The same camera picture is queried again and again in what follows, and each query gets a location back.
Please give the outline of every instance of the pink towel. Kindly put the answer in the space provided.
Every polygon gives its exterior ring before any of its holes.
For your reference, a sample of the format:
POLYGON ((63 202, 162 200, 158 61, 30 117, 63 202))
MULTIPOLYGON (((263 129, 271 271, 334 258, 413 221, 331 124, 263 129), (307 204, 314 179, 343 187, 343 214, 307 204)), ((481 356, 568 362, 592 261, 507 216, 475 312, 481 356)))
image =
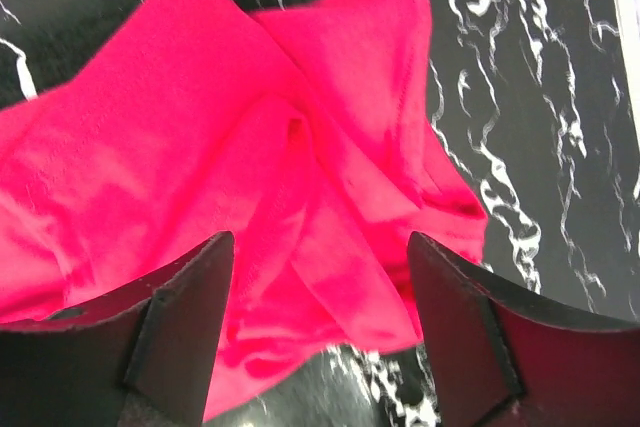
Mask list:
POLYGON ((418 342, 409 235, 478 261, 486 224, 425 116, 430 32, 428 0, 146 0, 75 79, 0 113, 0 321, 231 230, 207 419, 329 343, 418 342))

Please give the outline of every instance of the black marble floor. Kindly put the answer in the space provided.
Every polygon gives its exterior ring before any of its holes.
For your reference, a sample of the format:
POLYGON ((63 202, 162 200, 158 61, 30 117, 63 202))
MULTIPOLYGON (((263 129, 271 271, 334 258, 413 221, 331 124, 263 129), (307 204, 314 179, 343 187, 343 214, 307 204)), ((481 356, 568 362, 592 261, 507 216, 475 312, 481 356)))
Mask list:
MULTIPOLYGON (((0 106, 71 78, 141 0, 0 0, 0 106)), ((309 0, 236 0, 244 9, 309 0)), ((640 314, 640 155, 613 0, 431 0, 433 128, 490 214, 485 267, 640 314)), ((329 348, 211 426, 433 426, 421 348, 329 348)))

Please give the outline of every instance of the floor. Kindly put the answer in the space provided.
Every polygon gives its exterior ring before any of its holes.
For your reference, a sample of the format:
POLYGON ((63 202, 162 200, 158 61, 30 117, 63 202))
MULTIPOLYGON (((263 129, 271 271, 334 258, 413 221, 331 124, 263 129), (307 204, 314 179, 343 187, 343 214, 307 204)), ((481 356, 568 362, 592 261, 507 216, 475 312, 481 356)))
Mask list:
MULTIPOLYGON (((71 78, 140 1, 0 0, 0 106, 71 78)), ((490 215, 484 266, 638 320, 640 154, 613 0, 431 2, 427 111, 490 215)), ((420 346, 329 347, 208 425, 435 426, 428 372, 420 346)))

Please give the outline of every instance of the pink fleece cloth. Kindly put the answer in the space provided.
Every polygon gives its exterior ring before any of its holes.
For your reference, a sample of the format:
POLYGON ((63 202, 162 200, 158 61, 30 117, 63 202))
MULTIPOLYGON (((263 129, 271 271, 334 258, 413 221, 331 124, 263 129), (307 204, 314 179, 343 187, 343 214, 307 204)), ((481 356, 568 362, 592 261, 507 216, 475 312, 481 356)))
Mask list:
POLYGON ((409 235, 478 261, 486 224, 425 116, 430 33, 428 0, 146 0, 75 79, 0 114, 0 321, 231 230, 205 419, 327 344, 418 342, 409 235))

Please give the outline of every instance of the marble surface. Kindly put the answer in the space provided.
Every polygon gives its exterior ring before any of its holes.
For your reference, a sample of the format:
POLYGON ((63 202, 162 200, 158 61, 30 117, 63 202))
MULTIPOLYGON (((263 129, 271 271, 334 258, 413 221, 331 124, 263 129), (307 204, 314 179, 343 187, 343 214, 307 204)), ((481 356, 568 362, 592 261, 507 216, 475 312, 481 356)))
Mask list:
MULTIPOLYGON (((70 79, 140 1, 0 0, 0 106, 70 79)), ((428 115, 490 215, 485 267, 638 320, 640 154, 613 0, 431 2, 428 115)), ((420 346, 329 347, 210 425, 435 426, 428 372, 420 346)))

